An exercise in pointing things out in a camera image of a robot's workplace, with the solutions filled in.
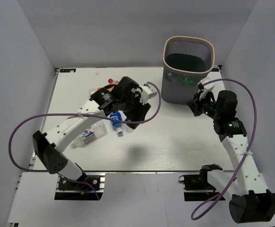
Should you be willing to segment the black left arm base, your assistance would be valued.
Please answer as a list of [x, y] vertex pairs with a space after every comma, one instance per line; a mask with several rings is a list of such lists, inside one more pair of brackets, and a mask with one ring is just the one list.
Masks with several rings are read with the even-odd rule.
[[87, 173], [84, 181], [88, 184], [73, 183], [59, 176], [54, 199], [56, 201], [100, 200], [105, 187], [105, 174]]

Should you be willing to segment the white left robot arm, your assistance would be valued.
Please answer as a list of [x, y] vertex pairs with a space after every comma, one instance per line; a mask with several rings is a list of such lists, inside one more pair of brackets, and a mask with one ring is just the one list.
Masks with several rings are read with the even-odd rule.
[[127, 127], [135, 130], [151, 107], [148, 100], [156, 95], [157, 91], [148, 84], [141, 86], [129, 77], [123, 77], [116, 85], [102, 87], [74, 116], [47, 132], [35, 132], [35, 153], [50, 174], [60, 174], [68, 178], [74, 188], [80, 189], [86, 177], [82, 169], [63, 154], [65, 149], [87, 128], [117, 111], [126, 116]]

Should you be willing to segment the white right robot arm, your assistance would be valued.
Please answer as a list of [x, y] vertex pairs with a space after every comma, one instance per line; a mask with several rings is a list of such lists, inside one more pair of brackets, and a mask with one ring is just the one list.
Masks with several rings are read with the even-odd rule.
[[228, 200], [234, 222], [271, 221], [275, 214], [275, 193], [269, 190], [248, 150], [247, 131], [236, 117], [236, 94], [222, 90], [214, 99], [211, 91], [199, 91], [186, 104], [194, 116], [205, 114], [213, 120], [214, 131], [235, 170], [229, 178], [217, 164], [203, 166], [200, 184], [206, 189], [214, 187], [219, 192], [218, 199]]

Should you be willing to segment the green bottle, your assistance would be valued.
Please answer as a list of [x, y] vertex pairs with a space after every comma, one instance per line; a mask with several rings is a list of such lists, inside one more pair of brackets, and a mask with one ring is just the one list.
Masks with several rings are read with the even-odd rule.
[[184, 75], [182, 84], [185, 86], [195, 86], [199, 82], [199, 78], [195, 75]]
[[174, 84], [182, 84], [182, 75], [178, 73], [168, 72], [166, 74], [166, 80]]

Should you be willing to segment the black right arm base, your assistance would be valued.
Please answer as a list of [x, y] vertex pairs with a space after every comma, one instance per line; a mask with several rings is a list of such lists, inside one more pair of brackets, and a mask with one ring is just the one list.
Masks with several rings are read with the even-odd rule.
[[184, 201], [206, 201], [219, 196], [219, 189], [208, 182], [208, 172], [221, 171], [227, 180], [229, 176], [217, 164], [204, 165], [198, 174], [185, 174], [178, 177], [178, 182], [184, 185]]

